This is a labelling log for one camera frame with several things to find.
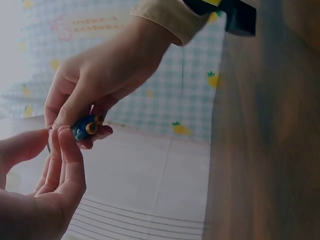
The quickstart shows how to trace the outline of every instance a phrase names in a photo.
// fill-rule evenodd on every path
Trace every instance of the dark object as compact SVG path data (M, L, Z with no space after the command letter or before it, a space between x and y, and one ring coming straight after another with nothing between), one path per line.
M240 0L222 0L217 8L226 13L227 33L254 37L256 35L257 10Z
M219 6L212 5L202 0L183 0L194 13L205 15L217 11L226 13L227 33L254 37L256 35L257 10L240 0L222 0Z

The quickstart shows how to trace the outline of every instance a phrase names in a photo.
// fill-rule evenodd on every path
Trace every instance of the lined paper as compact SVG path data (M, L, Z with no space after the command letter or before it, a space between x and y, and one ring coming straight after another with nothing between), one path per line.
M111 206L85 196L64 239L201 240L204 223Z

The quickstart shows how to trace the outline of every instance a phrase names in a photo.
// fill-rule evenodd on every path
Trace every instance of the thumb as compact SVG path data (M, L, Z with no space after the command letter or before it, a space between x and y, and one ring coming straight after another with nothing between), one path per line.
M20 162L33 159L48 143L47 129L26 131L16 136L0 141L0 155L3 159L6 173Z
M53 124L53 128L60 126L73 126L85 114L89 114L92 103L99 98L95 96L92 87L86 86L89 83L80 76L73 92L62 105L59 114Z

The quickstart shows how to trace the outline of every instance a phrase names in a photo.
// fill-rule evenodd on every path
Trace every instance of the wrist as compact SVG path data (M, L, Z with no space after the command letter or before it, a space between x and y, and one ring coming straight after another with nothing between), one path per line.
M140 16L134 16L132 24L137 27L142 41L156 43L159 47L169 47L170 44L181 45L179 38L160 24Z

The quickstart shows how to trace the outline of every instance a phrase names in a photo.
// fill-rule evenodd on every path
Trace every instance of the pineapple print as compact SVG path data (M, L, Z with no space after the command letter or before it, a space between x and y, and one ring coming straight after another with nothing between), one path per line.
M27 49L27 44L25 42L20 42L18 49L20 52L25 52Z
M70 236L68 236L68 240L82 240L82 239L80 239L80 238L78 238L76 236L70 235Z
M149 99L153 99L155 97L155 93L152 90L146 91L146 97Z
M30 8L32 8L32 7L34 7L36 5L33 0L24 0L23 3L24 3L23 7L25 9L30 9Z
M208 77L208 82L209 82L210 86L213 88L216 88L218 85L219 76L216 75L216 73L214 71L210 71L207 73L207 77Z
M26 98L30 98L31 92L30 92L29 88L25 84L22 85L22 90L23 90L24 96Z
M173 122L172 126L173 126L173 132L175 134L178 134L178 135L192 135L193 134L191 129L189 129L187 126L180 124L180 122L178 122L178 121Z
M24 109L24 113L28 118L32 117L33 111L34 110L33 110L32 106L26 106L25 109Z
M219 6L221 2L221 0L203 0L203 1L216 6Z
M58 59L56 59L56 58L52 59L52 61L51 61L51 67L52 67L55 71L58 70L59 65L60 65L60 61L59 61Z
M209 17L208 22L214 23L215 21L217 21L218 18L221 18L222 16L223 16L223 13L221 11L213 12Z
M6 176L5 189L7 191L17 190L21 185L21 177L17 171L10 171Z

